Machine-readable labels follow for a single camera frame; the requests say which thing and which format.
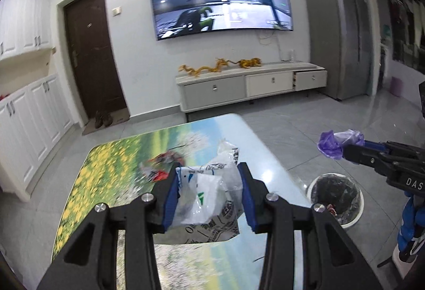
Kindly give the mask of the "purple plastic bag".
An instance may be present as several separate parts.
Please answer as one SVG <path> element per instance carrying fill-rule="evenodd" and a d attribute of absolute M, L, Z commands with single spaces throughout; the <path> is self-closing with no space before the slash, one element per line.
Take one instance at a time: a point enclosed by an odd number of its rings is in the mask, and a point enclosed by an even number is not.
<path fill-rule="evenodd" d="M 327 158 L 341 160 L 347 145 L 364 146 L 364 134 L 348 129 L 343 132 L 322 132 L 317 143 L 318 150 Z"/>

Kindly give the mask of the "clear white plastic bag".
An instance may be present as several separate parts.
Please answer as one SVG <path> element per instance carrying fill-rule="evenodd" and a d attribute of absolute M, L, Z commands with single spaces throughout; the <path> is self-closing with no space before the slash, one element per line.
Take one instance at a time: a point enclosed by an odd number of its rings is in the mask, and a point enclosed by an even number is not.
<path fill-rule="evenodd" d="M 215 158 L 204 165 L 176 168 L 178 199 L 171 227 L 157 234 L 160 245 L 224 242 L 239 234 L 243 213 L 239 148 L 221 140 Z"/>

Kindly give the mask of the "white trash bin black liner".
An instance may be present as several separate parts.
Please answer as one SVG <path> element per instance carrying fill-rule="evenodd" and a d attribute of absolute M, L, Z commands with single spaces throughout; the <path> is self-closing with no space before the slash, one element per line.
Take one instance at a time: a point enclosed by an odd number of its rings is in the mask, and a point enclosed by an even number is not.
<path fill-rule="evenodd" d="M 349 176 L 326 173 L 315 178 L 306 189 L 312 204 L 322 204 L 343 229 L 351 229 L 364 212 L 364 196 Z"/>

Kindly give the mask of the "small purple bin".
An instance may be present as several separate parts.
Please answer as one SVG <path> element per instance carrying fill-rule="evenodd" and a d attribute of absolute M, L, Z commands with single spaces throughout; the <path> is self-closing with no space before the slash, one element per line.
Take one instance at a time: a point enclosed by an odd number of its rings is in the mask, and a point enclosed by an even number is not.
<path fill-rule="evenodd" d="M 394 96 L 401 97 L 403 92 L 403 82 L 397 77 L 392 77 L 390 80 L 390 93 Z"/>

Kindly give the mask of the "colourful crumpled snack wrapper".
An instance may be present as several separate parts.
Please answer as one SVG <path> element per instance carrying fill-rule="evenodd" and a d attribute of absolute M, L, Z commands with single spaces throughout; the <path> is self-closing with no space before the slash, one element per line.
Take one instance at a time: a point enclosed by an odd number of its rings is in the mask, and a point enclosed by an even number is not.
<path fill-rule="evenodd" d="M 139 164 L 142 177 L 148 182 L 158 182 L 168 177 L 169 171 L 174 163 L 185 165 L 184 156 L 175 150 L 167 150 L 154 158 Z"/>

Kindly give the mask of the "grey refrigerator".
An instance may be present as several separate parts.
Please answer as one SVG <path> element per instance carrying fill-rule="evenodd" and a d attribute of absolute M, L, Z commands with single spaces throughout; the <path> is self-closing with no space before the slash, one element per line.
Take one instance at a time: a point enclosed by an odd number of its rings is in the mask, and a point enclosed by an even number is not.
<path fill-rule="evenodd" d="M 310 60 L 328 72 L 324 94 L 344 101 L 367 93 L 373 63 L 367 0 L 306 0 Z"/>

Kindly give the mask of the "pair of dark shoes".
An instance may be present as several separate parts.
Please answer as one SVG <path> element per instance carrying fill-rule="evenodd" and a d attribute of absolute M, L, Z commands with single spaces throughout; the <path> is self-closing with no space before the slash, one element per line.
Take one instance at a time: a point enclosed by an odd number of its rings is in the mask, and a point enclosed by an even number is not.
<path fill-rule="evenodd" d="M 100 127 L 109 127 L 113 123 L 112 115 L 107 111 L 98 111 L 95 114 L 94 127 L 99 129 Z"/>

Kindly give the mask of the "brown door mat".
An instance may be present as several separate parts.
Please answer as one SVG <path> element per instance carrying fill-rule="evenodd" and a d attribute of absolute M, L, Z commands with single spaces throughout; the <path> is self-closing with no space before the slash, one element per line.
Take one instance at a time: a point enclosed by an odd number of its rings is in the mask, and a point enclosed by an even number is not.
<path fill-rule="evenodd" d="M 87 125 L 83 128 L 82 135 L 88 135 L 115 125 L 124 123 L 130 119 L 130 114 L 127 108 L 123 108 L 112 113 L 104 115 L 96 115 L 90 119 Z"/>

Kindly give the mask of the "white shoe cabinet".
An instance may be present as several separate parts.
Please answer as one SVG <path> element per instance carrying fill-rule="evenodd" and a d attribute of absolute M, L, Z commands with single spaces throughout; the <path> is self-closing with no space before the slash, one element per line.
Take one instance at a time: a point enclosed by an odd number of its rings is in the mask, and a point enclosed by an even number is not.
<path fill-rule="evenodd" d="M 1 0 L 1 190 L 23 202 L 73 125 L 52 58 L 50 0 Z"/>

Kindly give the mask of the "golden dragon ornament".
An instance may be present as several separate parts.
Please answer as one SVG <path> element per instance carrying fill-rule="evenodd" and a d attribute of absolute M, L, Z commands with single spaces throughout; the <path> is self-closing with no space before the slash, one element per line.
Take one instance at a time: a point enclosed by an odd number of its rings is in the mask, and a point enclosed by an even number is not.
<path fill-rule="evenodd" d="M 258 57 L 253 57 L 251 59 L 241 59 L 237 62 L 227 60 L 224 58 L 218 58 L 215 62 L 214 67 L 204 65 L 199 68 L 193 68 L 193 67 L 189 67 L 188 65 L 180 65 L 178 71 L 186 72 L 189 76 L 197 77 L 202 72 L 220 73 L 223 68 L 228 68 L 229 66 L 236 66 L 242 69 L 258 68 L 262 66 L 262 61 Z"/>

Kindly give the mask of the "white tv cabinet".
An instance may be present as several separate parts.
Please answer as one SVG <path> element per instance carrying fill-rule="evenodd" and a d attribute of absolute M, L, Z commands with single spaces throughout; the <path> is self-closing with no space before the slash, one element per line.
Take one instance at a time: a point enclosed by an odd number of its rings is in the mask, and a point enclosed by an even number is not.
<path fill-rule="evenodd" d="M 223 69 L 198 76 L 178 75 L 180 108 L 184 113 L 252 101 L 327 84 L 327 70 L 308 62 L 267 63 L 249 69 Z"/>

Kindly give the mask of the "dark brown entrance door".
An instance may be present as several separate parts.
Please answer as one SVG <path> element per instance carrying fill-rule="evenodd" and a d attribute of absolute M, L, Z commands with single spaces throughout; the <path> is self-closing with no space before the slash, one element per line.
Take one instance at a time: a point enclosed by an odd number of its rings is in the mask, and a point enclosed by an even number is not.
<path fill-rule="evenodd" d="M 112 53 L 105 0 L 75 0 L 63 8 L 74 79 L 93 119 L 127 107 Z"/>

